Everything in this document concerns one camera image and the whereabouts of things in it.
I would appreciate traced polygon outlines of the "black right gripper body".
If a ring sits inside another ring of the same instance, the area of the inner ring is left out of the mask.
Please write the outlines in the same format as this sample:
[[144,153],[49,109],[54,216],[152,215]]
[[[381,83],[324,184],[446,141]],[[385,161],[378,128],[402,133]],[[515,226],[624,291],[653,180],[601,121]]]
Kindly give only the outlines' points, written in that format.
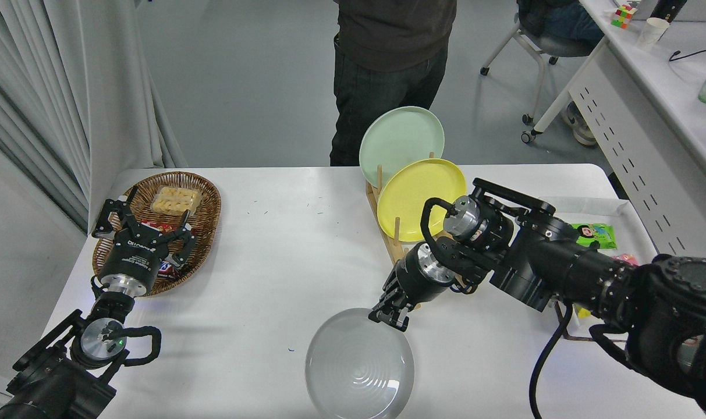
[[448,288],[448,269],[441,265],[430,247],[414,247],[393,266],[386,281],[386,293],[395,305],[403,306],[433,300]]

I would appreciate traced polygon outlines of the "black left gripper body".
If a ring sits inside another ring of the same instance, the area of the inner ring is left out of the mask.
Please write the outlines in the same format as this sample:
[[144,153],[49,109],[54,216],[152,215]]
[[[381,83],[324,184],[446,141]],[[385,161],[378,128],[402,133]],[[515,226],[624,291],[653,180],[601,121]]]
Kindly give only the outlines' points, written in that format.
[[158,230],[150,226],[123,228],[114,236],[114,247],[100,269],[100,283],[108,285],[116,276],[125,276],[152,287],[168,254],[168,243],[159,238]]

